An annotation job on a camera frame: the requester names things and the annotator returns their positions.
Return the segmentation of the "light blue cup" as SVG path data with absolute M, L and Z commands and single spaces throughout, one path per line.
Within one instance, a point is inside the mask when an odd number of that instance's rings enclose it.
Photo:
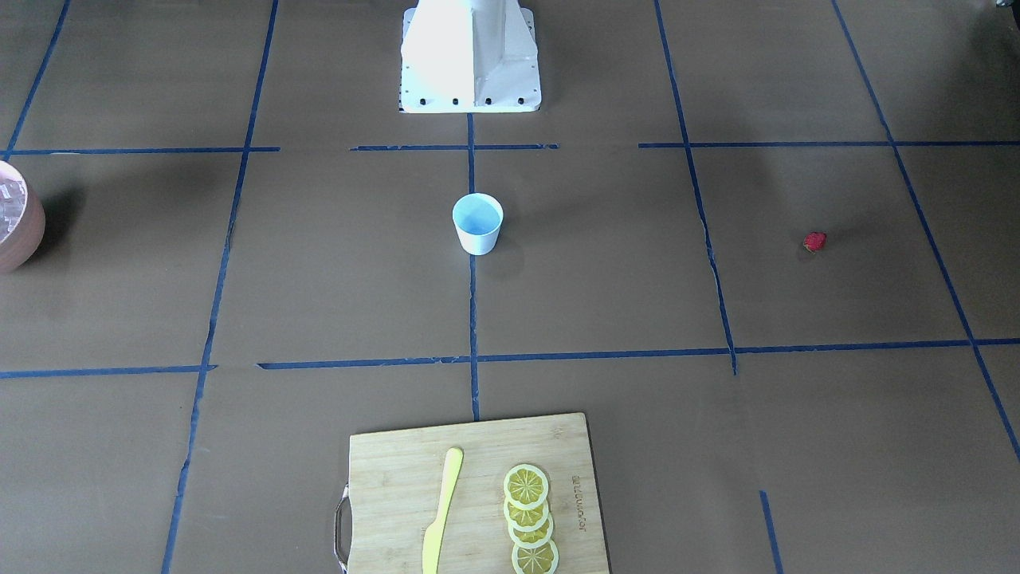
M 466 194 L 452 208 L 452 221 L 461 247 L 474 257 L 481 257 L 495 247 L 504 218 L 499 201 L 480 192 Z

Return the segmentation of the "pink bowl of ice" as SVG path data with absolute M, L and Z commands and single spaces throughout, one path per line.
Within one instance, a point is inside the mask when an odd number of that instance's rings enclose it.
M 46 214 L 39 194 L 7 161 L 1 163 L 1 273 L 9 273 L 26 264 L 39 248 Z

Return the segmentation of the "yellow plastic knife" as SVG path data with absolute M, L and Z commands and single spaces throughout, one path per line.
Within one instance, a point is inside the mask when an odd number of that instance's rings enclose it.
M 440 490 L 438 490 L 436 516 L 434 522 L 424 530 L 422 538 L 422 573 L 437 573 L 441 559 L 441 549 L 445 527 L 449 516 L 449 506 L 455 493 L 455 488 L 463 464 L 463 450 L 450 447 L 445 452 L 443 473 L 441 473 Z

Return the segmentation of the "bamboo cutting board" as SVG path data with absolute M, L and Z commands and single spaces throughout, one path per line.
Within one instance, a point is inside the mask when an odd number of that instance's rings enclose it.
M 570 413 L 353 435 L 335 513 L 343 573 L 422 573 L 423 533 L 450 447 L 464 458 L 437 573 L 514 573 L 503 480 L 518 464 L 549 479 L 556 573 L 610 571 L 586 417 Z

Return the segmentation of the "red strawberry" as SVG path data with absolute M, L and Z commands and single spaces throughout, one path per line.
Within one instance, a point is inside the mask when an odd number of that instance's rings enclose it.
M 816 254 L 816 252 L 820 252 L 826 248 L 827 239 L 827 233 L 813 231 L 806 234 L 804 240 L 802 240 L 802 247 L 804 247 L 806 251 Z

